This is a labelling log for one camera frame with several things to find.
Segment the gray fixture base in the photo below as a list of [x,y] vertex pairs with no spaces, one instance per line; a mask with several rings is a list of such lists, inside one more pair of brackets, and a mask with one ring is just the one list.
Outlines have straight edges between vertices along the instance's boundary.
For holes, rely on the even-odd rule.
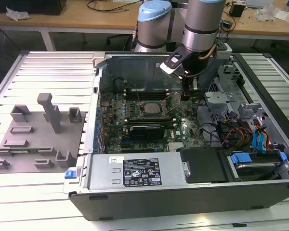
[[[31,173],[31,172],[64,172],[68,167],[75,166],[79,151],[79,144],[82,135],[85,113],[81,112],[82,121],[80,123],[71,123],[68,112],[61,112],[61,132],[56,134],[50,123],[46,122],[44,112],[26,113],[24,118],[26,122],[11,122],[0,148],[9,149],[3,146],[6,141],[27,141],[26,147],[19,149],[29,149],[29,153],[14,153],[12,150],[0,151],[0,161],[6,161],[7,164],[0,164],[0,173]],[[50,151],[44,150],[38,153],[39,148],[51,148]],[[56,154],[60,151],[57,162]],[[37,167],[41,159],[49,159],[49,167]]]

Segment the floor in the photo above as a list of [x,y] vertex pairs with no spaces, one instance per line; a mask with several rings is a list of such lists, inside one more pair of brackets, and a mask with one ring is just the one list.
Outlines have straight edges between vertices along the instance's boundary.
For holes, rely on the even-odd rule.
[[[8,36],[21,50],[45,51],[45,46],[39,32],[8,31]],[[107,34],[87,34],[87,43],[82,43],[80,33],[52,33],[58,51],[121,51],[128,37],[115,38],[106,45]],[[271,47],[270,40],[260,40],[255,49],[250,47],[251,39],[229,39],[228,44],[233,52],[241,53],[270,53],[286,70],[289,70],[289,41],[276,41]],[[0,33],[0,83],[16,58],[18,49]]]

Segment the circuit board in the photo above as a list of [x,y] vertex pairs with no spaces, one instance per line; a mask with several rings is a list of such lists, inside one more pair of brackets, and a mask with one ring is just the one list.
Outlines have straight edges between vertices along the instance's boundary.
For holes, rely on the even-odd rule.
[[[103,92],[100,107],[103,111],[105,153],[175,152],[177,148],[205,146],[205,140],[195,120],[195,102],[183,102],[180,92],[168,93],[164,100],[129,101],[123,94]],[[127,119],[147,124],[160,121],[164,130],[161,139],[132,140]]]

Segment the computer case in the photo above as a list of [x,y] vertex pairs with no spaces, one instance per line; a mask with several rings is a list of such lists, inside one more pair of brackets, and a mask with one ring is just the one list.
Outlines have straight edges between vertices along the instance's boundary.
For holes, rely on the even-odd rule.
[[5,13],[5,6],[14,11],[60,15],[66,0],[0,0],[0,13]]

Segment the warning label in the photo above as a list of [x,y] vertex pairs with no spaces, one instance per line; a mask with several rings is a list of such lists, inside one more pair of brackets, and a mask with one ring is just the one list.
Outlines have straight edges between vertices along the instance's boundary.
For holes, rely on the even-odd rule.
[[158,159],[123,160],[125,187],[162,185]]

